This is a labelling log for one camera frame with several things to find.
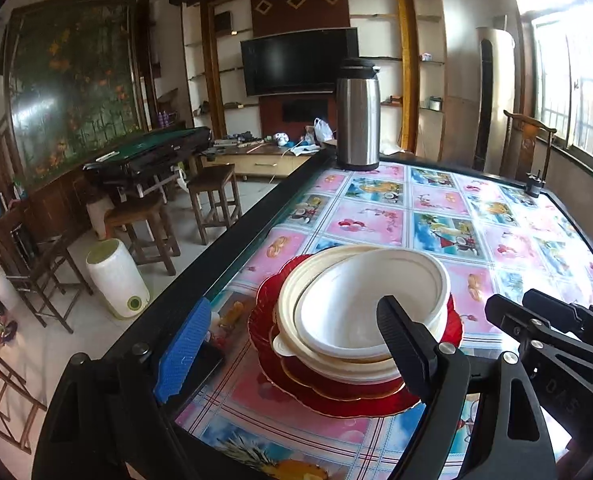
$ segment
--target window sill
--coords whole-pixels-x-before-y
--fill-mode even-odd
[[[547,139],[545,137],[537,136],[540,142],[547,145]],[[557,146],[555,143],[552,145],[554,152],[560,153],[562,156],[571,161],[575,166],[583,170],[586,174],[593,178],[593,156],[576,146],[571,146],[569,149],[565,149],[561,146]]]

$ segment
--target red plate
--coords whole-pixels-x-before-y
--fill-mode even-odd
[[[323,415],[339,418],[390,416],[413,407],[419,399],[402,387],[402,380],[365,386],[339,383],[310,370],[296,357],[281,358],[275,354],[271,344],[271,337],[278,333],[274,306],[289,273],[310,256],[303,254],[290,260],[278,274],[265,280],[257,293],[248,331],[265,376],[286,394]],[[441,340],[459,346],[462,336],[463,324],[450,296],[448,324]]]

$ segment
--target pineapple print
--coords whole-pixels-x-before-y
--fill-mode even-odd
[[[220,440],[219,450],[230,458],[270,475],[276,480],[329,480],[325,469],[301,460],[272,460],[254,442],[247,442],[235,434],[226,441]]]

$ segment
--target thermos lid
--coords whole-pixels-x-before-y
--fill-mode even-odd
[[[379,70],[369,59],[348,57],[341,62],[339,79],[376,79]]]

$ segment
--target blue gripper pad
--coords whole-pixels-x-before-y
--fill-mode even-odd
[[[161,403],[180,392],[201,343],[210,327],[212,307],[201,298],[176,333],[159,361],[159,378],[154,395]]]

